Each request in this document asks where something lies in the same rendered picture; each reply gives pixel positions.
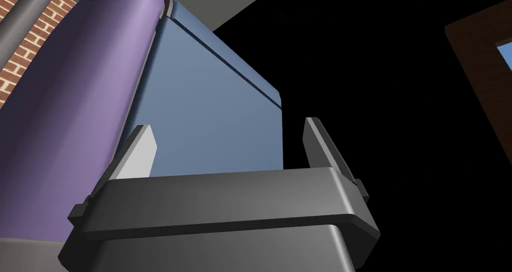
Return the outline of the grey pipe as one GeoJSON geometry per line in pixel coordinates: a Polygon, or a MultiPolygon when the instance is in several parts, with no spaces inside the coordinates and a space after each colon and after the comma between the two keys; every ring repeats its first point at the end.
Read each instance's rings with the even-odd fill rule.
{"type": "Polygon", "coordinates": [[[18,0],[0,22],[0,69],[9,61],[51,0],[18,0]]]}

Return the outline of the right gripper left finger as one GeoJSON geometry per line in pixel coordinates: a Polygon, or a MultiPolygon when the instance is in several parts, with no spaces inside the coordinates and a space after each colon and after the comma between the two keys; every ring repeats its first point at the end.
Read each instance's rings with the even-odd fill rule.
{"type": "Polygon", "coordinates": [[[149,177],[156,151],[157,144],[151,126],[136,126],[95,185],[90,198],[109,180],[149,177]]]}

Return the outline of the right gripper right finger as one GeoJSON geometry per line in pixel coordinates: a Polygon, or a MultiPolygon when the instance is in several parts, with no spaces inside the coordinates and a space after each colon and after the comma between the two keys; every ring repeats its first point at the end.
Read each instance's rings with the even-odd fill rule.
{"type": "Polygon", "coordinates": [[[353,173],[319,118],[305,119],[302,142],[310,168],[332,167],[350,182],[356,183],[353,173]]]}

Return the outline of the dark framed window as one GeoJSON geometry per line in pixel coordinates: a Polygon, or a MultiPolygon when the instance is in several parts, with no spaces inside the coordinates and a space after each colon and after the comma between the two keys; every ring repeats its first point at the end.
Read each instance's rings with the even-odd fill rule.
{"type": "Polygon", "coordinates": [[[512,69],[498,50],[512,44],[512,0],[446,25],[444,30],[512,164],[512,69]]]}

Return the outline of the blue appliance door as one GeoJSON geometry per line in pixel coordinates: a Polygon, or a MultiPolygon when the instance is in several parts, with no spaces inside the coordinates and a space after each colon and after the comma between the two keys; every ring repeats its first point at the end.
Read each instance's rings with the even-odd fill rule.
{"type": "Polygon", "coordinates": [[[150,125],[151,176],[282,169],[278,91],[181,3],[164,1],[119,144],[150,125]]]}

